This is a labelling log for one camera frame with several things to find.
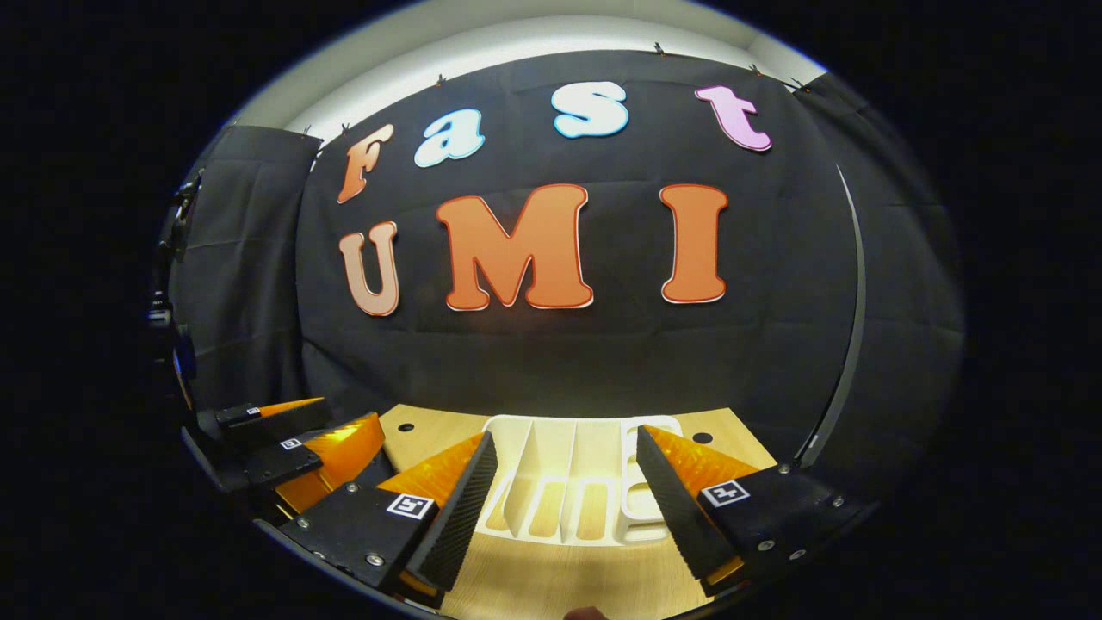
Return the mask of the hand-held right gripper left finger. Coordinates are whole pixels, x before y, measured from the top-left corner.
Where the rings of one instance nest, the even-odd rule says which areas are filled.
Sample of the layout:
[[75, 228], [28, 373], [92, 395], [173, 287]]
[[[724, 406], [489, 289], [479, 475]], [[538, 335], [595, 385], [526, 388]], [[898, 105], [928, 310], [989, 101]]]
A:
[[385, 476], [383, 454], [279, 526], [288, 550], [374, 595], [431, 609], [457, 581], [498, 470], [491, 432]]

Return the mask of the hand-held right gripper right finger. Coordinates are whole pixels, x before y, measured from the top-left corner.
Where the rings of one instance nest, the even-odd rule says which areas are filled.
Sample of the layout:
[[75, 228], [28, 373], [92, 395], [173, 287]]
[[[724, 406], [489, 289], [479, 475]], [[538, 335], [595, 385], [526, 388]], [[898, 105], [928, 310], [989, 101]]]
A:
[[637, 431], [636, 456], [678, 552], [707, 596], [774, 580], [869, 516], [790, 464], [755, 468], [658, 427]]

